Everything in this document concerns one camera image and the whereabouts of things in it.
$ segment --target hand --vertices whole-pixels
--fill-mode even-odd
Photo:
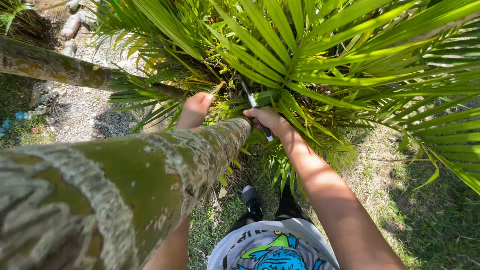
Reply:
[[[205,92],[189,97],[183,105],[177,129],[189,129],[200,126],[208,112],[208,107],[215,100],[214,95]]]
[[[291,128],[287,120],[281,117],[271,107],[244,110],[243,114],[245,116],[255,117],[253,122],[257,128],[260,128],[260,125],[258,124],[260,121],[264,126],[268,127],[275,136],[279,136]]]

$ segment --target black pants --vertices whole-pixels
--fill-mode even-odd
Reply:
[[[264,216],[262,213],[262,209],[260,209],[259,207],[251,207],[250,211],[247,211],[247,213],[241,216],[237,220],[237,222],[233,224],[232,228],[228,233],[239,229],[247,224],[261,221],[263,220],[263,218]],[[280,198],[280,205],[278,206],[278,210],[275,213],[275,221],[284,221],[292,218],[304,219],[313,224],[313,221],[301,210],[300,206],[295,201],[295,198],[290,191],[290,187],[285,186],[283,190],[283,195]]]

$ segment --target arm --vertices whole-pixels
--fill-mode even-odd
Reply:
[[[215,100],[213,95],[203,92],[188,98],[183,105],[177,129],[189,129],[200,126],[213,100]],[[163,240],[160,248],[144,265],[143,270],[187,269],[188,225],[189,218],[187,216]]]
[[[269,107],[243,112],[280,138],[342,270],[406,269],[342,178]]]

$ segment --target knife handle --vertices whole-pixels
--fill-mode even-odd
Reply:
[[[265,137],[267,137],[267,140],[269,142],[273,141],[273,136],[272,136],[272,132],[270,131],[270,129],[268,127],[264,126],[262,123],[260,123],[260,121],[258,121],[258,123],[260,124],[260,127],[264,131],[264,134],[265,134]]]

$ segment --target dry leaf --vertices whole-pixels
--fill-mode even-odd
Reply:
[[[220,192],[218,193],[218,198],[221,199],[225,197],[225,195],[227,195],[227,190],[224,187],[220,188]]]

